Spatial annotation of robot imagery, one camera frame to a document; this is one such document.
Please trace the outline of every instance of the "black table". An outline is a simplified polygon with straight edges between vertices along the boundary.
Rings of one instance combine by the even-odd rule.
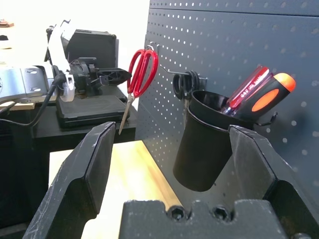
[[[13,111],[8,118],[30,122],[37,110],[36,106],[30,111]],[[133,141],[136,125],[137,111],[131,107],[121,135],[117,122],[114,143]],[[50,152],[74,149],[94,126],[62,129],[52,105],[33,128],[0,124],[0,239],[5,234],[23,235],[48,189]]]

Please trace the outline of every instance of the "red scissor handle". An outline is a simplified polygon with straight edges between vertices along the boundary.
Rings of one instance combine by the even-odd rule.
[[[129,67],[129,72],[132,73],[135,62],[137,60],[137,58],[140,57],[140,60],[138,62],[138,65],[136,67],[135,73],[133,75],[132,78],[132,82],[130,79],[128,79],[127,85],[128,85],[128,93],[131,94],[133,93],[134,97],[140,97],[145,91],[146,89],[150,86],[150,84],[152,83],[156,71],[158,70],[158,66],[159,66],[159,57],[156,54],[156,52],[154,52],[153,50],[138,50],[131,61],[130,67]],[[153,60],[153,64],[152,64],[152,69],[151,69],[151,73],[149,78],[146,80],[145,84],[143,85],[142,89],[142,83],[143,83],[143,79],[150,61],[150,57],[152,57]]]

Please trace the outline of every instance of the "white wall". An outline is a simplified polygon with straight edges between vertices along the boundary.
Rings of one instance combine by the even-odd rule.
[[[33,47],[43,48],[45,45],[45,29],[62,18],[71,18],[80,29],[108,31],[117,35],[120,40],[119,67],[128,70],[134,53],[144,47],[149,2],[149,0],[0,0],[0,17],[12,20],[24,29],[25,46],[30,46],[31,58],[35,57],[32,56]],[[126,83],[121,85],[120,89],[127,94],[125,85]]]

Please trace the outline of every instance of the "screwdriver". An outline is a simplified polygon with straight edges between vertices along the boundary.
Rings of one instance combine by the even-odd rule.
[[[235,117],[255,122],[259,117],[282,101],[296,87],[296,82],[287,73],[279,73],[262,84],[242,102]]]
[[[240,85],[232,94],[222,108],[221,112],[225,115],[234,116],[239,110],[240,105],[256,91],[257,87],[267,82],[273,74],[268,67],[259,66],[255,71]]]

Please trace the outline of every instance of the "red scissors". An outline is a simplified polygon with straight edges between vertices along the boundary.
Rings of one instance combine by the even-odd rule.
[[[132,77],[132,81],[131,79],[128,79],[128,102],[126,104],[126,108],[125,108],[125,112],[122,118],[122,122],[121,122],[121,126],[120,126],[120,130],[119,130],[119,134],[121,134],[122,129],[124,127],[124,123],[125,120],[128,116],[130,107],[133,103],[133,101],[140,97],[146,90],[147,88],[150,86],[150,84],[152,83],[156,71],[158,70],[158,66],[159,66],[159,57],[157,55],[157,53],[153,50],[145,50],[145,49],[141,49],[138,50],[131,61],[130,64],[130,68],[129,68],[129,72],[132,73],[135,62],[137,60],[137,58],[140,57],[140,60],[138,62],[138,65],[136,67],[135,73]],[[145,77],[145,73],[150,61],[150,57],[152,58],[152,69],[151,69],[151,73],[149,78],[146,80],[145,84],[142,86],[143,83],[143,79]]]

